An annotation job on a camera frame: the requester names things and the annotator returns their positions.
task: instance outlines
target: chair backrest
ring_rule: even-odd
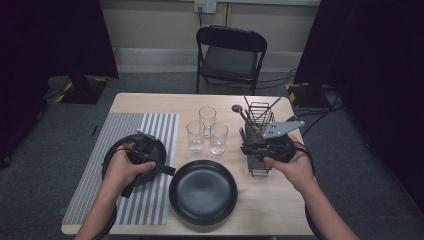
[[[249,52],[266,52],[267,42],[254,31],[210,25],[203,27],[196,34],[197,45],[216,46]]]

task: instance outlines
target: gray wall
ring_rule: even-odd
[[[318,9],[317,1],[232,2],[218,2],[216,14],[203,14],[203,26],[226,24],[254,30],[275,52],[302,52]],[[199,17],[193,1],[102,0],[101,4],[114,48],[196,48]]]

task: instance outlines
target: gray carpet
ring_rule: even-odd
[[[261,80],[285,76],[262,73]],[[58,91],[64,81],[65,77],[50,79],[46,95]],[[259,83],[258,88],[281,82]],[[61,233],[63,215],[58,210],[69,204],[113,99],[120,92],[194,93],[195,73],[120,74],[120,80],[107,84],[97,105],[57,104],[54,98],[49,99],[42,119],[11,155],[11,166],[0,170],[0,239],[73,238]],[[249,90],[202,82],[201,93],[246,95]],[[256,95],[287,93],[280,85],[258,89]],[[295,112],[311,113],[303,109]],[[302,132],[319,116],[300,117],[307,123]],[[92,136],[95,126],[97,132]],[[323,191],[361,239],[424,239],[423,216],[391,171],[366,148],[362,134],[342,108],[304,135]]]

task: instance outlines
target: wooden table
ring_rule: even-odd
[[[268,102],[276,97],[247,97],[249,102]],[[215,235],[215,236],[274,236],[312,235],[305,217],[301,195],[285,176],[273,169],[267,175],[252,177],[246,156],[240,150],[242,139],[239,128],[244,126],[241,116],[231,110],[239,104],[247,108],[243,96],[188,95],[188,94],[118,94],[110,109],[111,113],[175,113],[180,115],[174,167],[178,169],[196,159],[210,159],[225,166],[234,176],[238,187],[238,200],[233,212],[222,222],[212,226],[196,226],[182,220],[172,210],[166,225],[114,225],[112,234],[131,235]],[[198,119],[203,106],[216,109],[216,122],[228,126],[226,150],[221,155],[208,150],[209,141],[200,153],[188,149],[186,125]],[[285,121],[293,116],[291,105],[282,98],[272,107],[275,121]],[[292,133],[301,140],[298,130]],[[62,225],[66,234],[76,234],[80,225]]]

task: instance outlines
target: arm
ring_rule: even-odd
[[[137,174],[150,171],[155,167],[154,162],[134,165],[127,157],[126,150],[131,147],[122,145],[110,160],[106,175],[100,186],[99,193],[90,211],[82,223],[75,239],[92,239],[99,234],[109,222],[116,201]]]
[[[290,138],[295,143],[299,142],[293,136]],[[289,163],[269,157],[265,157],[264,161],[269,166],[283,172],[287,180],[302,194],[313,222],[326,239],[358,239],[321,191],[315,181],[311,162],[305,153],[297,151]]]

